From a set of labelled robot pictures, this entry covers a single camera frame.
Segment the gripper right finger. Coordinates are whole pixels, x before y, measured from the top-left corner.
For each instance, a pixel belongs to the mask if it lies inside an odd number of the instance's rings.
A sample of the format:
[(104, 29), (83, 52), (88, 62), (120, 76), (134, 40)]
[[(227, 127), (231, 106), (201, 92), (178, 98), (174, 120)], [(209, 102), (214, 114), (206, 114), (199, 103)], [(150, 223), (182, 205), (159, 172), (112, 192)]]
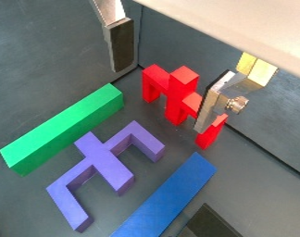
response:
[(245, 96), (257, 89), (258, 84), (242, 73), (226, 70), (206, 89), (194, 130), (198, 133), (205, 132), (217, 117), (227, 111), (239, 114), (249, 102)]

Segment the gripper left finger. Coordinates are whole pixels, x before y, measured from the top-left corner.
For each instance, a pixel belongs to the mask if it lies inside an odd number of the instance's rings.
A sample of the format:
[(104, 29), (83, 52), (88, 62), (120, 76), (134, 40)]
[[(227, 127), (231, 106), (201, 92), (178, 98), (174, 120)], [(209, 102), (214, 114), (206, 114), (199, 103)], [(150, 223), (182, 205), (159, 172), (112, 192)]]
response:
[(111, 69), (119, 72), (134, 61), (134, 20), (124, 15), (122, 0), (90, 0), (90, 2), (103, 27)]

